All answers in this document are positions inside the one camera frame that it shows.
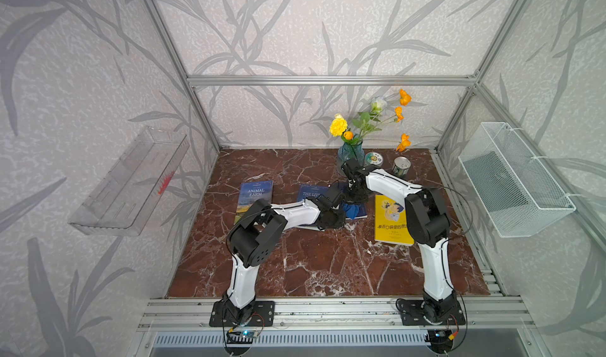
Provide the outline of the dark navy Chinese book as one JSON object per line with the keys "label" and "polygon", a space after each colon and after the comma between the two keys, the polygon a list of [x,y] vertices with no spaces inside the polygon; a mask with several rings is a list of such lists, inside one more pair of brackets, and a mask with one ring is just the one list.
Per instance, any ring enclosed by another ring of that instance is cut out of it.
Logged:
{"label": "dark navy Chinese book", "polygon": [[353,204],[344,202],[342,204],[342,208],[344,210],[345,218],[347,219],[347,221],[366,219],[368,217],[368,212],[366,210],[365,204]]}

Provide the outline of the yellow book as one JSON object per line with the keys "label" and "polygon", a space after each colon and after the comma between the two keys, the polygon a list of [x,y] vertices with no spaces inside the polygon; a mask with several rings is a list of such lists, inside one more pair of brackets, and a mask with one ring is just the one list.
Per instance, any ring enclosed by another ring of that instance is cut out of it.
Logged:
{"label": "yellow book", "polygon": [[375,196],[375,241],[403,246],[413,246],[414,240],[407,227],[407,215],[403,205],[387,196]]}

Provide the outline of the blue cloth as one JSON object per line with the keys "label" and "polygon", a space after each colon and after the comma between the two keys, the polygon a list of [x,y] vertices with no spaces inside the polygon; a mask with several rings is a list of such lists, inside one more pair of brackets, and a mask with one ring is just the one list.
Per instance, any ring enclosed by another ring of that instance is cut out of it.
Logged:
{"label": "blue cloth", "polygon": [[365,213],[362,211],[362,205],[344,203],[342,209],[347,219],[355,220],[362,217]]}

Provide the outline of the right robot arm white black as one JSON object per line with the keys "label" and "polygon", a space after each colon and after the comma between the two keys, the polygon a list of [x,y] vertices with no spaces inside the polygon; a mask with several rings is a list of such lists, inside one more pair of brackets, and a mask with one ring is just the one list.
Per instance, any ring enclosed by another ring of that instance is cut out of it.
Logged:
{"label": "right robot arm white black", "polygon": [[448,267],[451,221],[440,190],[409,183],[376,166],[363,167],[354,159],[343,162],[341,169],[354,203],[363,202],[374,192],[404,206],[408,232],[421,251],[425,278],[423,301],[397,300],[397,309],[429,324],[448,320],[459,308]]}

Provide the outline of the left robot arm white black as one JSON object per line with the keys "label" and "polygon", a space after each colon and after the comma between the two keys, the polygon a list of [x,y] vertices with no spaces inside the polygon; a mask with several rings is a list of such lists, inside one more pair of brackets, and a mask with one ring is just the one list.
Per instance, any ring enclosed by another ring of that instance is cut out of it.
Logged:
{"label": "left robot arm white black", "polygon": [[345,224],[342,189],[333,183],[316,197],[289,204],[259,199],[230,230],[227,247],[233,260],[226,302],[238,311],[248,310],[256,298],[257,274],[284,231],[301,226],[319,230],[340,229]]}

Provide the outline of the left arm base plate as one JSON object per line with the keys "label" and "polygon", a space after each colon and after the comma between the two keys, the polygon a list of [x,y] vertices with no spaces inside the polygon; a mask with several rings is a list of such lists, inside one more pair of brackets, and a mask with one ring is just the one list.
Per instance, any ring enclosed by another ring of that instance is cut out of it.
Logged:
{"label": "left arm base plate", "polygon": [[209,320],[210,327],[272,326],[276,312],[274,301],[254,300],[243,308],[230,300],[215,302]]}

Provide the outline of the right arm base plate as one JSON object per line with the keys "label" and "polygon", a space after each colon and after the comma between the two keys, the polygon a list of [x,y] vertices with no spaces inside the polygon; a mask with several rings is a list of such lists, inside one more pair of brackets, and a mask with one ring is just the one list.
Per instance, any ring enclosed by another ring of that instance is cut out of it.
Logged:
{"label": "right arm base plate", "polygon": [[435,302],[426,300],[405,300],[395,302],[403,325],[439,326],[466,325],[465,312],[461,303],[453,298]]}

